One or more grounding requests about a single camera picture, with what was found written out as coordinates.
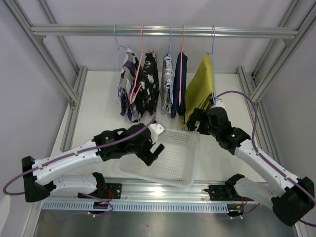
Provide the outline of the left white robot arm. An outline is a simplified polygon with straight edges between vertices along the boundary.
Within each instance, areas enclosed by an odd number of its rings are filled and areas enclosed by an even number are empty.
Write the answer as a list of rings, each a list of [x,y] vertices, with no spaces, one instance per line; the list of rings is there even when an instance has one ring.
[[[59,157],[23,158],[25,201],[37,202],[49,196],[114,198],[101,173],[93,172],[88,176],[67,174],[86,165],[120,159],[126,155],[136,155],[146,166],[151,166],[164,150],[164,145],[159,144],[151,151],[164,131],[163,125],[157,121],[150,125],[138,123],[129,129],[105,130],[86,144]]]

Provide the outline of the purple camouflage trousers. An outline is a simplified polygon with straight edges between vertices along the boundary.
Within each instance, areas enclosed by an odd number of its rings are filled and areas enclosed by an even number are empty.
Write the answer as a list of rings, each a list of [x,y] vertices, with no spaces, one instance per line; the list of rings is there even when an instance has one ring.
[[[138,66],[139,60],[135,56],[135,53],[130,48],[127,48],[120,73],[118,96],[121,107],[120,115],[122,117],[127,116],[131,122],[138,122],[140,120],[135,104],[131,104],[129,101]]]

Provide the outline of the olive yellow trousers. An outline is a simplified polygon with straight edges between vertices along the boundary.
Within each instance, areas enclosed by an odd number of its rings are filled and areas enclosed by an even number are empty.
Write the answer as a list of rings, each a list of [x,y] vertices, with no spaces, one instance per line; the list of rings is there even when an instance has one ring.
[[[186,88],[186,112],[182,122],[183,130],[188,131],[186,123],[193,115],[195,108],[206,110],[210,106],[210,99],[214,96],[214,92],[213,61],[210,55],[206,55],[201,61],[193,79]]]

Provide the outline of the white plastic basket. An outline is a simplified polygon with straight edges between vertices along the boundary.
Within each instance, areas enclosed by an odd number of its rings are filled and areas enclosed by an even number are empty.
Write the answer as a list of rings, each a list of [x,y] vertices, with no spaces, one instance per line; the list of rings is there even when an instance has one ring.
[[[194,132],[167,129],[159,136],[164,150],[151,166],[146,166],[136,155],[127,155],[118,163],[121,174],[178,188],[190,187],[198,165],[199,136]]]

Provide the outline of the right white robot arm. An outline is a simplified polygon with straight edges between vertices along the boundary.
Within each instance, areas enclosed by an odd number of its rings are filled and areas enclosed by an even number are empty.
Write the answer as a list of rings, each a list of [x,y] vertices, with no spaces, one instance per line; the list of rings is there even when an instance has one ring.
[[[187,127],[190,131],[213,136],[222,149],[247,163],[265,180],[263,184],[253,182],[241,174],[234,175],[226,181],[225,195],[229,199],[241,196],[259,202],[290,227],[301,222],[314,208],[313,181],[287,171],[259,149],[245,131],[231,125],[224,108],[195,108]]]

